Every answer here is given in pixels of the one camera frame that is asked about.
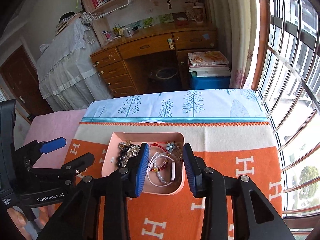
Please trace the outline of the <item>person's left hand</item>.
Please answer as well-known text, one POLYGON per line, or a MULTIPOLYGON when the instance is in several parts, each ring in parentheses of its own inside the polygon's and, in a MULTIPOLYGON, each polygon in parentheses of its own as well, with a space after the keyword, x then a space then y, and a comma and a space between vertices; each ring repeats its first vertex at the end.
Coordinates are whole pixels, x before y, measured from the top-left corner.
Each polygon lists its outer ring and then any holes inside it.
POLYGON ((16 225, 16 228, 20 231, 23 237, 27 240, 32 240, 31 235, 26 231, 25 226, 27 224, 27 220, 24 214, 20 213, 19 211, 13 209, 12 207, 7 209, 7 212, 16 225))

